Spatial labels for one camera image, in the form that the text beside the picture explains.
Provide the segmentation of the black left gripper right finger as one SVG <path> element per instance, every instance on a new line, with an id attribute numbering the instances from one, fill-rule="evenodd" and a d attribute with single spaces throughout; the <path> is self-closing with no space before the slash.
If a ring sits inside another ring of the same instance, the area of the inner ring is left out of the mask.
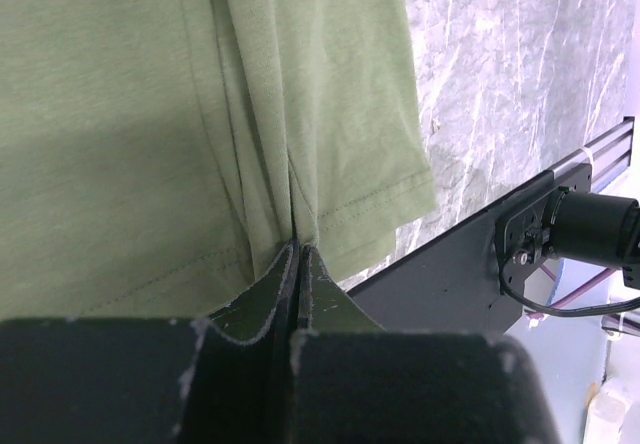
<path id="1" fill-rule="evenodd" d="M 556 443 L 526 350 L 507 336 L 387 332 L 303 252 L 290 340 L 292 443 Z"/>

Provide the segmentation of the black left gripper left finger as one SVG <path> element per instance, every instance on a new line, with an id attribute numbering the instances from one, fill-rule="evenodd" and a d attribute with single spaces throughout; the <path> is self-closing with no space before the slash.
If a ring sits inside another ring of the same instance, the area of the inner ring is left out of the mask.
<path id="1" fill-rule="evenodd" d="M 299 248 L 205 318 L 1 325 L 5 443 L 275 443 Z"/>

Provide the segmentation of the olive green tank top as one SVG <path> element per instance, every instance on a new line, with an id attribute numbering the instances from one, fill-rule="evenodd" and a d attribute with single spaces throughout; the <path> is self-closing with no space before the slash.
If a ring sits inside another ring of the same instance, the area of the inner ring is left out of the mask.
<path id="1" fill-rule="evenodd" d="M 204 316 L 433 207 L 405 0 L 1 0 L 1 315 Z"/>

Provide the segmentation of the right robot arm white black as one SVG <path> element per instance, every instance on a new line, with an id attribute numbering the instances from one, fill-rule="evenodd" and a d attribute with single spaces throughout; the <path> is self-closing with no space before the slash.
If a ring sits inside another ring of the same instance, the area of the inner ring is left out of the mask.
<path id="1" fill-rule="evenodd" d="M 561 187 L 545 205 L 543 254 L 623 272 L 639 288 L 639 202 Z"/>

